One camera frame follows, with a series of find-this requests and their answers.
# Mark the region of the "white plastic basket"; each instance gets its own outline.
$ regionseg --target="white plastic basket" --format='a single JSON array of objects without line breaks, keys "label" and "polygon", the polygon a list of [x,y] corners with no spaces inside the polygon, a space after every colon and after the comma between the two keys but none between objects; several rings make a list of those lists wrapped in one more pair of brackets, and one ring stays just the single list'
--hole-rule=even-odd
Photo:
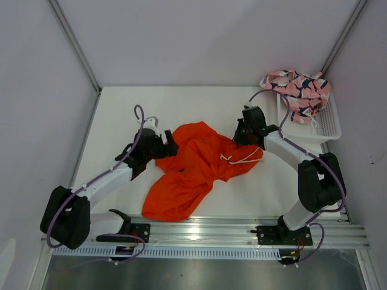
[{"label": "white plastic basket", "polygon": [[[277,94],[277,116],[278,124],[281,123],[285,117],[287,107]],[[334,101],[333,93],[330,93],[327,106],[319,112],[314,118],[319,126],[315,130],[311,124],[300,124],[292,122],[289,114],[282,131],[287,137],[291,137],[295,141],[309,142],[322,144],[328,140],[336,140],[341,137],[341,128],[339,115],[337,114],[336,103]]]}]

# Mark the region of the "gray wall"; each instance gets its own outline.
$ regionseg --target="gray wall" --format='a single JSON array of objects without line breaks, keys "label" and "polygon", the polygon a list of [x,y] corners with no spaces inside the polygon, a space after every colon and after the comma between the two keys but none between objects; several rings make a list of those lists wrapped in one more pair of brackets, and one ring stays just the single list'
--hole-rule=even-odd
[{"label": "gray wall", "polygon": [[343,131],[331,142],[387,287],[387,1],[372,0],[328,75]]},{"label": "gray wall", "polygon": [[357,0],[59,2],[101,86],[252,86],[317,73]]},{"label": "gray wall", "polygon": [[0,252],[16,239],[3,289],[24,289],[48,197],[69,183],[96,95],[45,0],[1,1],[0,39]]}]

